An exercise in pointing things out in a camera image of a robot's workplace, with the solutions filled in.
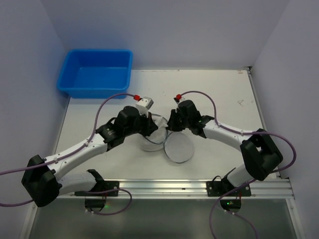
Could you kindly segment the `white mesh laundry bag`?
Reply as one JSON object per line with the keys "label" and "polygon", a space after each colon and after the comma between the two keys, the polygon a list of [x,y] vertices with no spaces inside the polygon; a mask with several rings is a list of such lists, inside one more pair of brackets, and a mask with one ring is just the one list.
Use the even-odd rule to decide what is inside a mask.
{"label": "white mesh laundry bag", "polygon": [[182,132],[169,131],[161,128],[150,136],[141,136],[140,149],[146,152],[163,150],[169,160],[182,164],[189,161],[194,155],[193,142]]}

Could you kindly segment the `white bra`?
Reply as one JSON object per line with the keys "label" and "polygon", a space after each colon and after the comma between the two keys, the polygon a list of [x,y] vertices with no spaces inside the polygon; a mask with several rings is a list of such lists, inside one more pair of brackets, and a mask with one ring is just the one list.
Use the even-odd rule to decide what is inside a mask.
{"label": "white bra", "polygon": [[153,122],[158,127],[158,129],[166,128],[168,126],[167,125],[167,120],[164,117],[155,117],[153,119]]}

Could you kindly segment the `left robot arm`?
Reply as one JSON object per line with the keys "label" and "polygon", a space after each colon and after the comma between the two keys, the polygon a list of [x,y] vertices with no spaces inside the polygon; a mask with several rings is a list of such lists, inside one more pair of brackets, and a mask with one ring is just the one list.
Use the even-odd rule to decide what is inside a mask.
{"label": "left robot arm", "polygon": [[110,187],[94,169],[69,175],[75,167],[122,144],[133,134],[150,136],[158,130],[151,113],[140,114],[137,108],[126,106],[106,124],[95,127],[84,141],[56,155],[32,157],[21,183],[38,207],[44,207],[58,196],[71,192],[101,196]]}

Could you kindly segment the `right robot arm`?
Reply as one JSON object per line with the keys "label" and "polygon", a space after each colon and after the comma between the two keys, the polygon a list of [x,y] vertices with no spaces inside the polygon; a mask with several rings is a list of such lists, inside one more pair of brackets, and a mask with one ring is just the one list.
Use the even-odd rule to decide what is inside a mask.
{"label": "right robot arm", "polygon": [[171,110],[167,129],[170,131],[190,130],[194,135],[213,139],[241,152],[243,164],[228,172],[221,180],[226,191],[251,181],[263,181],[283,161],[283,156],[264,129],[256,135],[231,127],[227,130],[211,116],[202,116],[191,100],[175,98],[177,108]]}

